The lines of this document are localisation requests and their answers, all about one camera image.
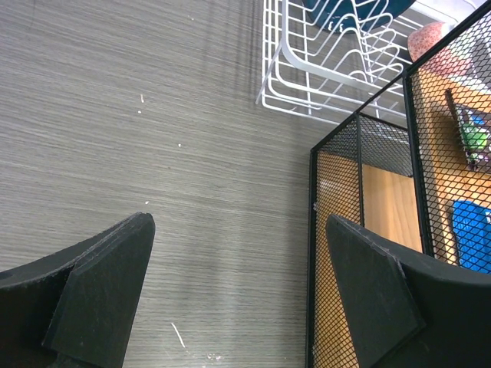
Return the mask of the dark blue leaf plate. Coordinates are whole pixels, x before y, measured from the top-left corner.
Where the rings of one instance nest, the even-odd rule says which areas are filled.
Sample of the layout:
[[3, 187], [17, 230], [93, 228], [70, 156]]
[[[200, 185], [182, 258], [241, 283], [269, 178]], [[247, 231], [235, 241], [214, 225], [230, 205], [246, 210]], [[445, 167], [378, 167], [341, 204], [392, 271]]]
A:
[[345, 29], [371, 31], [390, 24], [411, 7], [414, 1], [315, 1], [304, 0], [308, 16], [322, 30], [341, 33]]

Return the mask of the pink patterned bowl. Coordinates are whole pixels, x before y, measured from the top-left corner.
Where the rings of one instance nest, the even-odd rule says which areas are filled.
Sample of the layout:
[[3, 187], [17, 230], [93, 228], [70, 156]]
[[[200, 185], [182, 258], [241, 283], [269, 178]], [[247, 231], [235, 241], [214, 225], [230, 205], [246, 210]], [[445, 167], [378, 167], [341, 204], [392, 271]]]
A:
[[437, 42], [453, 30], [455, 24], [435, 21], [413, 31], [407, 37], [407, 50], [412, 61], [417, 61]]

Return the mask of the purple candy bag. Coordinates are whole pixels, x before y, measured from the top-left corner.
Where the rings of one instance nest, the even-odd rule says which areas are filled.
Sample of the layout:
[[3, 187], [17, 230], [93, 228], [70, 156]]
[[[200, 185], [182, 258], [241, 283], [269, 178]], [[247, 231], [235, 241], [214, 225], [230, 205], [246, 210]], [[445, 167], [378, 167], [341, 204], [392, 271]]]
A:
[[445, 98], [458, 127], [468, 169], [490, 174], [490, 114], [457, 103], [451, 89], [445, 91]]

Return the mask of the blue candy bag long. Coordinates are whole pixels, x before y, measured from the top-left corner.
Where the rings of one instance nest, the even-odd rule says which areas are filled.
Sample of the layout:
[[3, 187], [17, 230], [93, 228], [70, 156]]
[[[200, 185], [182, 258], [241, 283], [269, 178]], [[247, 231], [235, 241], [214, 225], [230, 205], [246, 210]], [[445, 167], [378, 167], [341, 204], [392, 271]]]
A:
[[452, 206], [452, 229], [459, 266], [490, 273], [490, 209], [467, 200]]

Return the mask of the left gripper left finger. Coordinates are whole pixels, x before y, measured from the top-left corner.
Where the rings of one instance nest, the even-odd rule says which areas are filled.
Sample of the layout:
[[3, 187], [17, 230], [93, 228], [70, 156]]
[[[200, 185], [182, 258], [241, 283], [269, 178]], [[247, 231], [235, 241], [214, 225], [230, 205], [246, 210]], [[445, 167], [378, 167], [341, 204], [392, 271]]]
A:
[[138, 212], [1, 272], [3, 367], [121, 367], [155, 235]]

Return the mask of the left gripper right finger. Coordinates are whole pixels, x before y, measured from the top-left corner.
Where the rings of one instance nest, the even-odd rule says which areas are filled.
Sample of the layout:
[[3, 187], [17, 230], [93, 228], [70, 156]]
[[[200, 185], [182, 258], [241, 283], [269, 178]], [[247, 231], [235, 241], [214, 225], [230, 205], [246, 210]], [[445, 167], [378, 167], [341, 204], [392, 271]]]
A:
[[339, 215], [326, 235], [361, 367], [488, 367], [490, 276], [438, 261]]

